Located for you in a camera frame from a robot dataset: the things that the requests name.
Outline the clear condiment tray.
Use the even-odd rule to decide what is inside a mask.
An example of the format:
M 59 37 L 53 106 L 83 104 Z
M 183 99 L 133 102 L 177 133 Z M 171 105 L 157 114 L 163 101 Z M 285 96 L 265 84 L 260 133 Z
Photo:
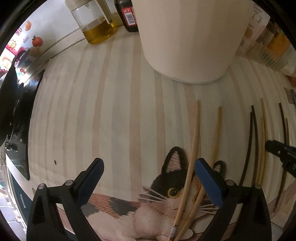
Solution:
M 259 37 L 247 46 L 250 34 L 247 29 L 237 55 L 295 77 L 295 48 L 277 23 L 269 21 Z

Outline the white paper packet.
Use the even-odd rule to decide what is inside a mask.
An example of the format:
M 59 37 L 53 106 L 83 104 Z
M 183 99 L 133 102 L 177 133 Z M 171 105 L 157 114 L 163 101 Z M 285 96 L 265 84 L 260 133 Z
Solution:
M 254 4 L 254 10 L 251 15 L 248 27 L 241 41 L 240 47 L 248 49 L 257 38 L 261 35 L 270 20 L 269 14 L 264 11 L 258 4 Z

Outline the dark brown chopstick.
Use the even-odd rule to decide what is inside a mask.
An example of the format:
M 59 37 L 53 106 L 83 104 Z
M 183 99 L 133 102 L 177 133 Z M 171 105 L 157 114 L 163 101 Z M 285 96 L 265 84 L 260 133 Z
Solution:
M 259 139 L 258 139 L 258 126 L 256 120 L 256 113 L 254 105 L 251 106 L 252 114 L 253 114 L 253 123 L 254 123 L 254 134 L 255 134 L 255 160 L 254 160 L 254 170 L 251 185 L 256 183 L 257 170 L 258 170 L 258 159 L 259 159 Z

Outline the blue lower cabinet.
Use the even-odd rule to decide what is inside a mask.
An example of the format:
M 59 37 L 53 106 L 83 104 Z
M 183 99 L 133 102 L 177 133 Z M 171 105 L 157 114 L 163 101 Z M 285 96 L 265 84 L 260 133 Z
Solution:
M 20 211 L 23 222 L 26 227 L 28 226 L 28 221 L 30 217 L 30 209 L 32 205 L 32 200 L 27 196 L 21 186 L 17 183 L 11 172 L 9 171 L 9 178 L 11 182 L 11 188 L 13 190 L 13 195 L 16 200 L 16 205 Z

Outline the brown label card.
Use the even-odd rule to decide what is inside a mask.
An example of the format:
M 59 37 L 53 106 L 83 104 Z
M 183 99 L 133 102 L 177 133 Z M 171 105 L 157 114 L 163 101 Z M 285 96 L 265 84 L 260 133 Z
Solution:
M 286 96 L 287 96 L 288 103 L 295 104 L 294 100 L 293 100 L 292 93 L 291 93 L 291 89 L 284 88 L 284 90 L 285 90 L 285 93 L 286 93 Z

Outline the wok with steel lid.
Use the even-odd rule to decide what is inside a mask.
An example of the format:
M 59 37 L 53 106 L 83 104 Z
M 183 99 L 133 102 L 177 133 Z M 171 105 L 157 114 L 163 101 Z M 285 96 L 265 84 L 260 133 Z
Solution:
M 4 76 L 1 85 L 1 145 L 4 143 L 6 136 L 9 133 L 17 90 L 18 79 L 16 76 L 16 69 L 14 66 L 11 66 Z

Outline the dark sauce bottle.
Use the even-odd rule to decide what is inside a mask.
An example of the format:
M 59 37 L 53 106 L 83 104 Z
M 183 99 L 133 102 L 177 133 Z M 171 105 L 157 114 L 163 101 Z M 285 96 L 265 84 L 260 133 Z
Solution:
M 128 32 L 138 32 L 137 21 L 135 18 L 131 0 L 114 0 L 115 8 Z

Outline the oil dispenser bottle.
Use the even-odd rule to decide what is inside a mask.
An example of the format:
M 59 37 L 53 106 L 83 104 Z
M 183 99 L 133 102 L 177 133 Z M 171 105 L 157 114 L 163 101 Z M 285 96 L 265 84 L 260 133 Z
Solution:
M 113 17 L 106 1 L 66 0 L 65 4 L 89 44 L 99 44 L 113 35 Z

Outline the striped cat table mat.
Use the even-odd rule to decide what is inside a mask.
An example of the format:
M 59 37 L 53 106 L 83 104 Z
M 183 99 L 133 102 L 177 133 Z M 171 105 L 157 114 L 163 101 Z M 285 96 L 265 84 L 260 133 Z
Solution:
M 225 75 L 210 84 L 183 84 L 147 63 L 138 34 L 120 29 L 92 46 L 85 40 L 49 60 L 34 102 L 29 130 L 31 188 L 74 179 L 95 158 L 104 174 L 95 192 L 135 201 L 151 185 L 174 146 L 191 149 L 196 101 L 201 120 L 198 154 L 210 160 L 222 107 L 217 160 L 226 178 L 244 171 L 251 106 L 261 122 L 263 98 L 268 139 L 283 142 L 279 103 L 295 145 L 295 106 L 279 71 L 236 56 Z

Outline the cream utensil holder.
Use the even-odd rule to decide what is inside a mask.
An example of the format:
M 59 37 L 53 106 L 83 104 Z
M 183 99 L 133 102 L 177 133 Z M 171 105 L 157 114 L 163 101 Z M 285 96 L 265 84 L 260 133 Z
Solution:
M 252 1 L 133 1 L 144 56 L 158 73 L 190 84 L 222 77 L 241 43 Z

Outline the black gas stove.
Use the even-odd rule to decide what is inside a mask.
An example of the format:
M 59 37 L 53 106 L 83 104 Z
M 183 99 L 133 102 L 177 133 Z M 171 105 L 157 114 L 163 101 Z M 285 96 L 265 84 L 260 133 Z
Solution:
M 13 111 L 12 132 L 6 138 L 6 154 L 17 170 L 30 180 L 29 172 L 29 128 L 35 97 L 45 70 L 40 71 L 27 85 L 20 84 L 16 92 Z

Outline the colourful wall stickers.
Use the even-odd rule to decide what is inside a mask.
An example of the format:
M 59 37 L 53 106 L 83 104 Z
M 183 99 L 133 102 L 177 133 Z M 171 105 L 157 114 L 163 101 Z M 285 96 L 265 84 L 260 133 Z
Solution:
M 41 55 L 44 41 L 33 33 L 33 24 L 26 20 L 14 33 L 1 53 L 1 74 L 8 71 L 13 59 L 20 53 L 23 55 L 15 62 L 18 78 L 23 76 L 32 63 Z

